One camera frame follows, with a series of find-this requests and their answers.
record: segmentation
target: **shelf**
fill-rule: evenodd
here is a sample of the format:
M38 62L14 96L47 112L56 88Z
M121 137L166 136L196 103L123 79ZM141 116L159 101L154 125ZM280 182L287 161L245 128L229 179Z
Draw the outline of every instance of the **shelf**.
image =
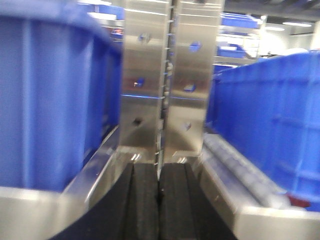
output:
M221 37L230 37L230 38L239 38L239 39L250 39L250 40L259 40L260 39L259 35L240 35L240 34L235 34L232 32L229 32L229 33L218 32L217 35L221 36Z
M239 26L225 26L220 25L218 29L218 34L234 34L235 33L242 33L242 34L254 34L259 35L260 29L259 28L246 28L246 27L239 27Z
M233 64L233 65L249 65L255 63L256 59L235 58L225 56L215 56L214 63Z
M125 27L124 20L107 20L107 19L100 19L95 18L104 28L110 29L123 29Z

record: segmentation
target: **blue storage bin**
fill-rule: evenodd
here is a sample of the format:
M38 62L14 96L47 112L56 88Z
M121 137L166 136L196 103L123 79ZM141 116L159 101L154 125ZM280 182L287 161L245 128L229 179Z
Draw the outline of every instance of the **blue storage bin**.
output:
M116 15L117 20L125 19L125 10L123 7L112 5L98 5L98 13Z
M221 71L232 69L232 66L225 66L225 65L214 65L213 67L213 80L210 87L209 99L208 99L208 107L206 112L206 119L205 123L208 127L212 127L212 121L214 120L214 98L215 98L215 79L218 78L217 76Z
M260 62L265 62L265 61L268 61L268 60L270 60L270 58L259 57L257 59L257 62L260 63Z
M114 58L109 54L107 58L107 82L106 98L104 104L103 126L107 131L120 122L120 94L122 79L122 59Z
M320 211L320 53L228 69L215 81L213 127L293 196Z
M121 47L123 45L123 38L124 38L122 31L123 31L122 29L113 29L110 33L111 39Z
M222 12L221 25L256 29L258 22L253 16Z
M246 55L246 51L241 46L237 44L229 44L229 46L236 47L236 50L221 49L221 47L218 46L216 52L217 56L242 59Z
M62 191L101 141L106 63L78 5L0 0L0 186Z
M79 8L86 13L94 13L96 11L96 6L94 4L79 3L78 5Z

